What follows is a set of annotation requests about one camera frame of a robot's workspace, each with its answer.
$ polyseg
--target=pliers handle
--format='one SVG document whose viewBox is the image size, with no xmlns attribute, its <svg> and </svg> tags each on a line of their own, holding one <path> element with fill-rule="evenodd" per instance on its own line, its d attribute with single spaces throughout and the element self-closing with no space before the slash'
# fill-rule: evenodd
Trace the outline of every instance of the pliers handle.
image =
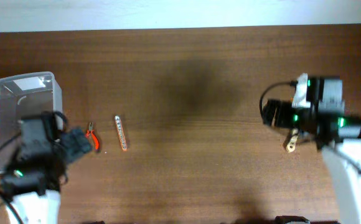
<svg viewBox="0 0 361 224">
<path fill-rule="evenodd" d="M 93 129 L 93 123 L 89 122 L 88 124 L 88 130 L 87 133 L 85 135 L 85 137 L 89 138 L 89 136 L 92 136 L 93 139 L 93 143 L 95 144 L 95 150 L 99 151 L 99 140 L 98 138 L 96 138 L 95 134 L 93 133 L 94 129 Z"/>
</svg>

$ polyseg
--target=wooden table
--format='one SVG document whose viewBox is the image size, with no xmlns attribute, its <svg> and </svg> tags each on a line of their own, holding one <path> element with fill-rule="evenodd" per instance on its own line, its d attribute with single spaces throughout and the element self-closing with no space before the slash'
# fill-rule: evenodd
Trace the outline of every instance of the wooden table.
<svg viewBox="0 0 361 224">
<path fill-rule="evenodd" d="M 102 143 L 69 167 L 59 223 L 339 217 L 315 145 L 285 153 L 258 100 L 303 72 L 339 75 L 361 114 L 361 25 L 0 34 L 0 78 L 39 71 L 55 74 L 71 126 L 95 122 Z"/>
</svg>

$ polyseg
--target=green led indicator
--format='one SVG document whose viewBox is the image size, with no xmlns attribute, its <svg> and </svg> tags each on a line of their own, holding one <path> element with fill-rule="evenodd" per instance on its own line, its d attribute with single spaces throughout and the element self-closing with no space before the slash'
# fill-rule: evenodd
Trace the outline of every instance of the green led indicator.
<svg viewBox="0 0 361 224">
<path fill-rule="evenodd" d="M 19 171 L 19 170 L 15 170 L 14 173 L 18 176 L 18 177 L 22 177 L 24 174 Z"/>
<path fill-rule="evenodd" d="M 338 118 L 338 127 L 342 128 L 345 126 L 345 119 L 344 118 Z"/>
</svg>

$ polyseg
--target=transparent storage box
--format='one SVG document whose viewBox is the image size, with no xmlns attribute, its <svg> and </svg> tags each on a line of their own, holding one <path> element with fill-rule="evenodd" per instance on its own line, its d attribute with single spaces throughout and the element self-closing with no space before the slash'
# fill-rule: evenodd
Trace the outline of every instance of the transparent storage box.
<svg viewBox="0 0 361 224">
<path fill-rule="evenodd" d="M 52 72 L 35 72 L 0 79 L 0 146 L 20 131 L 23 116 L 63 111 L 62 89 Z M 21 138 L 0 152 L 0 173 Z"/>
</svg>

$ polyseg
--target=white wall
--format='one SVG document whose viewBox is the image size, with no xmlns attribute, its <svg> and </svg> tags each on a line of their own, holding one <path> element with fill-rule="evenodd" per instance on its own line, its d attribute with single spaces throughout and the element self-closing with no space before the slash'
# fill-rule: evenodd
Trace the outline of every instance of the white wall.
<svg viewBox="0 0 361 224">
<path fill-rule="evenodd" d="M 361 0 L 0 0 L 0 32 L 361 23 Z"/>
</svg>

